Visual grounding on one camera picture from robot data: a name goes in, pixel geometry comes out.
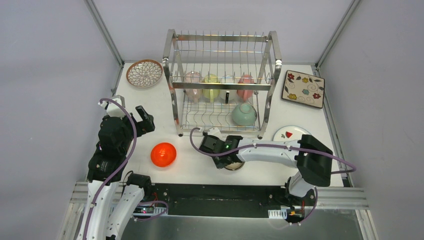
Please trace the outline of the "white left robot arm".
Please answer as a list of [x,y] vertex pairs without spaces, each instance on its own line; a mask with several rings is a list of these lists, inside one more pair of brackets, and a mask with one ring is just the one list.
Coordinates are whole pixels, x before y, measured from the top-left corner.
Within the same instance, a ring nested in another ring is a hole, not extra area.
[[98,132],[99,141],[88,163],[88,193],[78,240],[120,240],[139,202],[152,198],[149,176],[131,174],[122,196],[111,210],[113,196],[122,179],[127,155],[133,139],[155,130],[154,117],[139,105],[136,111],[141,121],[127,117],[119,108],[103,117]]

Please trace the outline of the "white ribbed mug black rim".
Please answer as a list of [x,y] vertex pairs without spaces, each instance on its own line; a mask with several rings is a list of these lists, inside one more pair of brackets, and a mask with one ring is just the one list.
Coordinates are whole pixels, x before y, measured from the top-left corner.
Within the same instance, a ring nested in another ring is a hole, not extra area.
[[[222,84],[233,84],[234,77],[232,75],[225,75],[221,78],[220,82]],[[233,101],[237,97],[237,91],[235,89],[220,89],[219,97],[225,104],[228,104],[230,101]]]

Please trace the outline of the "orange plastic bowl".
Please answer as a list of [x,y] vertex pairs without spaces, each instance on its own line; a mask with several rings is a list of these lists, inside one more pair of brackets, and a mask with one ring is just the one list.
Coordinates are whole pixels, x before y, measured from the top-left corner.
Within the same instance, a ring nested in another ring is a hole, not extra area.
[[176,148],[169,142],[158,143],[150,152],[151,162],[160,168],[165,168],[174,163],[177,158]]

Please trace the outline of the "beige bowl dark rim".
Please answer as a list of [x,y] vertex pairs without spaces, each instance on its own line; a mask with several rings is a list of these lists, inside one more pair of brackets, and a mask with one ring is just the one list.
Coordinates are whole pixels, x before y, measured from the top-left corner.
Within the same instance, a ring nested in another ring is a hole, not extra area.
[[244,164],[245,164],[244,162],[234,162],[234,163],[231,163],[231,164],[225,166],[224,168],[227,169],[227,170],[230,170],[230,171],[237,171],[240,168],[242,168],[244,166]]

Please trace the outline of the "pink mug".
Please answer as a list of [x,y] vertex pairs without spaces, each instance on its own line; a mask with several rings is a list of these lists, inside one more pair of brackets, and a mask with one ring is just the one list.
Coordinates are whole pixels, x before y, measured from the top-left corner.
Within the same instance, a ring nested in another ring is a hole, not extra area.
[[[238,81],[239,84],[254,84],[255,81],[253,77],[249,74],[244,74]],[[254,91],[252,89],[243,88],[238,89],[236,94],[243,102],[247,102],[250,97],[252,97]]]

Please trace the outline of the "mint green bowl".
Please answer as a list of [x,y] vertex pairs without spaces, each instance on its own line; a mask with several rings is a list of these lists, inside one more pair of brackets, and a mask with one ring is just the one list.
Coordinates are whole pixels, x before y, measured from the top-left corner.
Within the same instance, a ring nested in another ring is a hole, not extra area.
[[253,126],[257,120],[257,111],[249,103],[240,103],[232,110],[231,118],[237,126]]

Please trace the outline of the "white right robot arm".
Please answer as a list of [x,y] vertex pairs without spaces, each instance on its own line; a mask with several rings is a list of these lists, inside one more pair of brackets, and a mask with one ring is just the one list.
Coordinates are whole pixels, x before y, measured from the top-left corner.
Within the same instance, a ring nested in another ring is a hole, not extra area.
[[284,200],[296,205],[313,187],[328,187],[331,183],[333,151],[310,134],[299,140],[265,141],[229,135],[225,140],[204,134],[198,152],[212,157],[218,169],[233,163],[269,162],[297,170],[284,190]]

